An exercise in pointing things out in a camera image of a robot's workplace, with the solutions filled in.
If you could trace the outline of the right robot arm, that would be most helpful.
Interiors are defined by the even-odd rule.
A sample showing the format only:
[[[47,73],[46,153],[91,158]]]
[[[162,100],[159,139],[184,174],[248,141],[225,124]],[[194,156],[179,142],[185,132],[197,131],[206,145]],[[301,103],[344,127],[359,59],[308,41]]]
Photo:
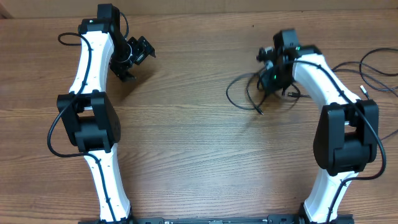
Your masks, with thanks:
[[[319,166],[312,191],[296,215],[269,215],[275,223],[353,223],[352,215],[338,215],[350,183],[372,163],[381,148],[379,108],[347,89],[314,45],[301,45],[293,29],[273,36],[273,47],[261,48],[257,60],[265,71],[259,86],[267,93],[302,85],[318,105],[320,118],[313,140]]]

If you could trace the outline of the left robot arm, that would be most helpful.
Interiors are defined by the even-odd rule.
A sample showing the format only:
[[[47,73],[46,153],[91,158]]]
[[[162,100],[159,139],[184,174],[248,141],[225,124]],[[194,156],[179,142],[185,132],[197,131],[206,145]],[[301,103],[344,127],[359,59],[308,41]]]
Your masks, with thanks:
[[[130,68],[155,57],[155,49],[145,37],[135,39],[121,32],[125,17],[111,3],[99,4],[97,16],[83,19],[78,26],[74,34],[81,40],[78,70],[69,92],[57,98],[59,114],[47,135],[51,139],[61,121],[71,144],[78,148],[72,156],[87,162],[100,205],[97,223],[134,221],[118,164],[121,123],[106,94],[106,82],[109,71],[122,82],[135,80]]]

